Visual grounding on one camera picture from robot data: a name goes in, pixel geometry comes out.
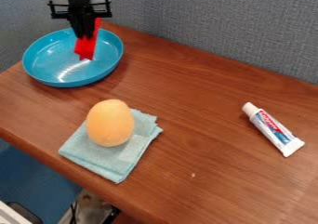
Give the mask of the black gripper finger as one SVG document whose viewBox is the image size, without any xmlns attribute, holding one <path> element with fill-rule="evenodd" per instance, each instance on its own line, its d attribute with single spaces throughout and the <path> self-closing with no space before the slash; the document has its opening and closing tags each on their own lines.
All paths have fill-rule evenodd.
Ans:
<svg viewBox="0 0 318 224">
<path fill-rule="evenodd" d="M 84 26 L 83 26 L 82 17 L 71 16 L 68 18 L 68 21 L 70 21 L 76 37 L 82 38 L 84 36 Z"/>
<path fill-rule="evenodd" d="M 94 17 L 87 17 L 84 19 L 84 34 L 87 38 L 91 38 L 94 36 L 95 32 L 95 18 Z"/>
</svg>

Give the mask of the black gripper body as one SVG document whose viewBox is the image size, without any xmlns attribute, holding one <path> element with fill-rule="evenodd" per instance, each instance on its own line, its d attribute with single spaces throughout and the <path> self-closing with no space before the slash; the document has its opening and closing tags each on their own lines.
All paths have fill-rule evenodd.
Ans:
<svg viewBox="0 0 318 224">
<path fill-rule="evenodd" d="M 111 0 L 91 0 L 84 6 L 71 6 L 68 0 L 50 0 L 47 5 L 51 9 L 52 19 L 68 19 L 71 15 L 92 15 L 95 18 L 113 16 Z"/>
</svg>

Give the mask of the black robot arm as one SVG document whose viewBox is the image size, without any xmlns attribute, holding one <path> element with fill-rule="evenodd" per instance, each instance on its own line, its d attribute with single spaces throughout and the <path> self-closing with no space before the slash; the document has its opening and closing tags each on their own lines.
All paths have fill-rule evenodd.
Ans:
<svg viewBox="0 0 318 224">
<path fill-rule="evenodd" d="M 51 18 L 68 20 L 79 39 L 91 39 L 98 18 L 113 16 L 111 0 L 50 0 L 47 3 L 51 10 Z"/>
</svg>

